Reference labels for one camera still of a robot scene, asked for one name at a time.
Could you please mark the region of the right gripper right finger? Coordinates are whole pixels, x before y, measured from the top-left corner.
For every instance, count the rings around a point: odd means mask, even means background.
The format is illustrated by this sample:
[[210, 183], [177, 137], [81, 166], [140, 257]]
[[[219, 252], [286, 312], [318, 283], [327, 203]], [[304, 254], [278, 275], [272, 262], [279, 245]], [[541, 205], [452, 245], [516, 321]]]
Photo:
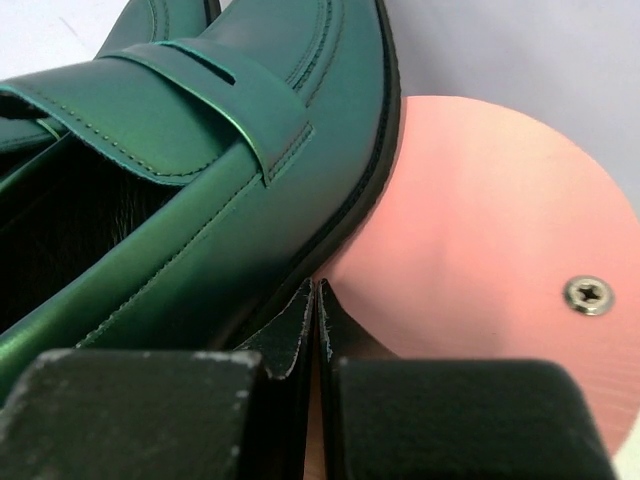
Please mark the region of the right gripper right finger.
[[317, 286], [331, 479], [611, 479], [585, 398], [541, 360], [400, 359]]

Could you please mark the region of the green metallic loafer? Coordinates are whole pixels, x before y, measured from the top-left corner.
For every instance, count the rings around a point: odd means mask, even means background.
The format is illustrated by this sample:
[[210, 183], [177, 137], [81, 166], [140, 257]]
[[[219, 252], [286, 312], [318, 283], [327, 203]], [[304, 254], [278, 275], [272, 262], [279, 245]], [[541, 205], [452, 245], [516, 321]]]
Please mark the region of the green metallic loafer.
[[67, 134], [1, 184], [1, 388], [62, 348], [261, 328], [367, 215], [400, 81], [381, 1], [235, 1], [200, 35], [6, 80]]

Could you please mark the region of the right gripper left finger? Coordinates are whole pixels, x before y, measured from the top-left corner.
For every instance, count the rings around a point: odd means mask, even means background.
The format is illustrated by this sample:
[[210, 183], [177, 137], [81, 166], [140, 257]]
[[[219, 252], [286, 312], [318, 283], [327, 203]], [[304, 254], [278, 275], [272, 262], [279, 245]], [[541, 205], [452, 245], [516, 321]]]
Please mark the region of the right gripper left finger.
[[1, 413], [5, 479], [299, 479], [314, 287], [235, 349], [52, 350]]

